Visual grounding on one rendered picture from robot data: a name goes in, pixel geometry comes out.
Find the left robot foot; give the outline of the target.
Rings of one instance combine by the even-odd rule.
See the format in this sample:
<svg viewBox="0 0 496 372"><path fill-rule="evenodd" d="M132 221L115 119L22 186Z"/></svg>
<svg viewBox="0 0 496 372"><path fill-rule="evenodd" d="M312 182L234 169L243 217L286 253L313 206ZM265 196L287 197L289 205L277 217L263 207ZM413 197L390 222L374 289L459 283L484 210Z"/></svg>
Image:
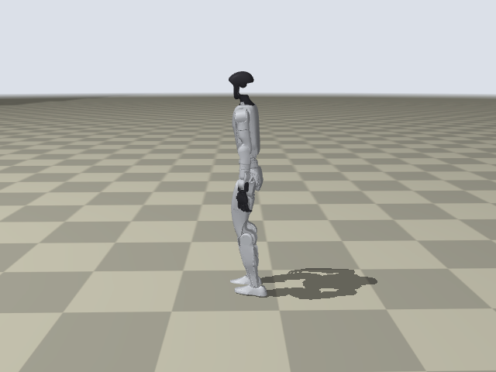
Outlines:
<svg viewBox="0 0 496 372"><path fill-rule="evenodd" d="M253 284L252 284L253 285ZM257 287L257 286L255 286ZM243 295L267 296L267 289L263 285L258 285L258 288L252 288L251 284L234 289L236 293Z"/></svg>

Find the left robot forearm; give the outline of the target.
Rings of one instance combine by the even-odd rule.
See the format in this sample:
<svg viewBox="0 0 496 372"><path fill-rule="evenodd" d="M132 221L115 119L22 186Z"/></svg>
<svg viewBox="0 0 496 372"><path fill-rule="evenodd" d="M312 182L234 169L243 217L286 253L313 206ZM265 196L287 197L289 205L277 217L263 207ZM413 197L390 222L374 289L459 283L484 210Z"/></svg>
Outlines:
<svg viewBox="0 0 496 372"><path fill-rule="evenodd" d="M251 165L251 158L250 158L250 151L248 147L246 146L241 146L239 148L239 181L238 181L238 188L241 188L244 190L244 184L246 182L249 183L250 185L250 165Z"/></svg>

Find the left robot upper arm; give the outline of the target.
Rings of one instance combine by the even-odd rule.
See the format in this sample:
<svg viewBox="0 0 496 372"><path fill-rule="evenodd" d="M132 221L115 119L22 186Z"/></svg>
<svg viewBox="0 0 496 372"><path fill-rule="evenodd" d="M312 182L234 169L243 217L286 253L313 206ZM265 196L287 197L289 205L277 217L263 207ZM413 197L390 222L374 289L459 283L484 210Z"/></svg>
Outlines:
<svg viewBox="0 0 496 372"><path fill-rule="evenodd" d="M250 139L250 129L249 123L250 123L250 114L248 113L246 108L242 108L237 110L234 113L234 119L235 123L237 126L237 131L238 131L238 136L240 140L242 141L241 146L246 146L248 147L250 153L252 151L252 146L251 146L251 139ZM241 147L240 146L240 147ZM239 151L239 148L238 148ZM239 154L239 152L238 152Z"/></svg>

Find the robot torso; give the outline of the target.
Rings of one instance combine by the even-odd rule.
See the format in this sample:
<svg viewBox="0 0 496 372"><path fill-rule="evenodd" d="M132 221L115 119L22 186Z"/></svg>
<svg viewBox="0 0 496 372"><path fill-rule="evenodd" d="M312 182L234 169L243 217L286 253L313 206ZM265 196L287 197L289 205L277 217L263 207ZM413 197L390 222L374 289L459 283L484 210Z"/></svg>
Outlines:
<svg viewBox="0 0 496 372"><path fill-rule="evenodd" d="M255 157L260 152L260 125L259 125L259 113L256 104L254 105L245 105L244 102L240 102L241 105L235 107L235 110L232 115L232 128L235 135L236 147L238 148L242 145L242 141L238 136L237 126L234 119L234 113L239 109L247 109L250 114L250 123L248 129L250 131L250 139L251 139L251 165L250 165L250 176L252 176L256 182L256 188L259 187L263 180L263 174L261 167L258 166L258 162Z"/></svg>

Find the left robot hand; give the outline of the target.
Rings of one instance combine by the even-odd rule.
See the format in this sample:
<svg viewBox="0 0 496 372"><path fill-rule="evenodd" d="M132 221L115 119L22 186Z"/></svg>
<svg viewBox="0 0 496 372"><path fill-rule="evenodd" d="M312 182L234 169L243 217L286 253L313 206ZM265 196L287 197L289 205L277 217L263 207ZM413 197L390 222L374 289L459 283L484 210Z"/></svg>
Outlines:
<svg viewBox="0 0 496 372"><path fill-rule="evenodd" d="M238 208L241 208L243 212L252 212L252 210L249 210L248 207L248 197L246 193L249 191L249 183L246 182L244 184L244 190L241 190L241 188L238 188L238 193L236 196L236 199L238 201Z"/></svg>

